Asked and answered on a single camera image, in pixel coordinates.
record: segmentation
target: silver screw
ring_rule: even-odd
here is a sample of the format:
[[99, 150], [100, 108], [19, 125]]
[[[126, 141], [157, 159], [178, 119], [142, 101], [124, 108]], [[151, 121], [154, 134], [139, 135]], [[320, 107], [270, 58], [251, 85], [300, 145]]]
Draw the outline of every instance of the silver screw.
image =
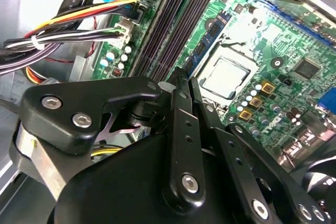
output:
[[317, 218], [319, 218], [321, 221], [324, 221], [323, 214], [316, 208], [313, 207], [313, 213], [316, 215]]
[[147, 86], [148, 86], [150, 89], [152, 89], [152, 90], [156, 90], [156, 86], [155, 86], [155, 84], [153, 84], [153, 83], [151, 83], [151, 82], [149, 82], [149, 83], [147, 84]]
[[184, 94], [184, 93], [182, 93], [182, 92], [180, 92], [180, 96], [182, 97], [182, 98], [187, 98], [187, 96]]
[[206, 106], [206, 109], [209, 110], [210, 112], [214, 112], [214, 108], [211, 107], [210, 105], [207, 105], [207, 106]]
[[195, 194], [198, 192], [198, 183], [196, 179], [191, 175], [183, 175], [182, 185], [189, 193]]
[[44, 97], [41, 101], [43, 107], [50, 110], [56, 110], [62, 106], [61, 100], [57, 97]]
[[80, 128], [88, 128], [92, 124], [91, 117], [86, 114], [78, 113], [72, 117], [72, 122], [75, 126]]
[[299, 205], [299, 209], [300, 212], [302, 213], [302, 215], [307, 219], [307, 220], [311, 220], [311, 214], [310, 212], [303, 206], [303, 205]]
[[254, 199], [252, 201], [252, 206], [254, 211], [261, 217], [261, 219], [267, 220], [268, 211], [263, 203], [261, 203], [259, 200]]
[[242, 128], [241, 127], [239, 127], [238, 125], [236, 125], [236, 130], [239, 132], [239, 133], [242, 133], [243, 132], [243, 130], [242, 130]]

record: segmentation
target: black ram slot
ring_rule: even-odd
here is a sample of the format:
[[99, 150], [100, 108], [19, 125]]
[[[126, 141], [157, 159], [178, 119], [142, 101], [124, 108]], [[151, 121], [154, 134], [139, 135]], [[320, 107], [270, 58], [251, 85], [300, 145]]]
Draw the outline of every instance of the black ram slot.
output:
[[150, 75], [154, 81], [165, 80], [209, 2], [210, 0], [189, 1]]
[[182, 1], [183, 0], [165, 1], [163, 8], [158, 12], [155, 21], [151, 25], [152, 28], [149, 31], [149, 38], [145, 42], [145, 46], [134, 64], [134, 70], [131, 72], [131, 76], [143, 76], [149, 71], [152, 61], [166, 38]]

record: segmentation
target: yellow cable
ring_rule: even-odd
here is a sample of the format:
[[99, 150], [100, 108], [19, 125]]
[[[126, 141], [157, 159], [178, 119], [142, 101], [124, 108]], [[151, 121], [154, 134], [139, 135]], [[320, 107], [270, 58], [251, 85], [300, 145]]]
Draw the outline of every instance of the yellow cable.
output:
[[91, 157], [97, 156], [97, 155], [101, 155], [101, 154], [113, 154], [116, 153], [118, 151], [120, 151], [121, 148], [105, 148], [105, 149], [98, 149], [96, 151], [93, 151], [91, 153]]
[[31, 78], [29, 72], [28, 72], [28, 68], [26, 68], [26, 74], [27, 74], [27, 77], [28, 79], [32, 82], [32, 83], [35, 83], [35, 84], [39, 84], [37, 81], [35, 81], [33, 78]]
[[46, 25], [56, 23], [56, 22], [62, 21], [64, 19], [68, 19], [68, 18], [72, 18], [72, 17], [78, 16], [78, 15], [82, 15], [82, 14], [85, 14], [87, 12], [92, 12], [92, 11], [100, 10], [100, 9], [107, 8], [107, 7], [115, 7], [115, 6], [123, 5], [123, 4], [130, 4], [130, 3], [133, 3], [133, 2], [136, 2], [136, 1], [138, 1], [138, 0], [116, 0], [116, 1], [109, 2], [109, 3], [106, 3], [106, 4], [102, 4], [102, 5], [99, 5], [99, 6], [87, 8], [87, 9], [80, 10], [80, 11], [77, 11], [77, 12], [74, 12], [74, 13], [70, 13], [70, 14], [67, 14], [67, 15], [64, 15], [64, 16], [61, 16], [61, 17], [58, 17], [58, 18], [53, 18], [49, 21], [46, 21], [46, 22], [40, 24], [38, 27], [36, 27], [36, 29], [40, 29], [40, 28], [42, 28]]

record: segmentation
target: white connector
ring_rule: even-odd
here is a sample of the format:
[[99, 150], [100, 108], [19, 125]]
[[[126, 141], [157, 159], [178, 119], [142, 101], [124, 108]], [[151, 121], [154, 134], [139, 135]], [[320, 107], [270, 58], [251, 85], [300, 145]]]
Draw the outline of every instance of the white connector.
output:
[[131, 31], [133, 29], [133, 22], [125, 18], [122, 18], [118, 23], [114, 25], [115, 28], [121, 28], [125, 30], [123, 36], [117, 41], [113, 41], [113, 45], [119, 49], [122, 49], [125, 44], [127, 44], [131, 39]]

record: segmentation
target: white cable tie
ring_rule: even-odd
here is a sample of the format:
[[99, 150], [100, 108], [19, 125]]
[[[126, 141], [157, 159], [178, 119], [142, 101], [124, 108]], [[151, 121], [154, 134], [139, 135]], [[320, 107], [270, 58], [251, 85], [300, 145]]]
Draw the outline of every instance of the white cable tie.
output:
[[34, 47], [36, 47], [37, 50], [43, 50], [45, 45], [38, 43], [38, 40], [36, 38], [36, 35], [33, 35], [31, 37], [31, 43], [33, 43]]

